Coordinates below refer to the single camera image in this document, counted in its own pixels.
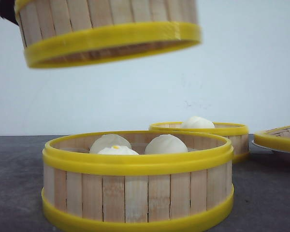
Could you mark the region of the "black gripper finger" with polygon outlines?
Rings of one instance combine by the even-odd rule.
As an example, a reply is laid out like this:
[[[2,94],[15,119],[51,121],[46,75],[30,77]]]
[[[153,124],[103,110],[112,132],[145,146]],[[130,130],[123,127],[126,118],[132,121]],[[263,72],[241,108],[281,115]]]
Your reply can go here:
[[[15,18],[15,0],[0,0],[0,17],[18,26]]]

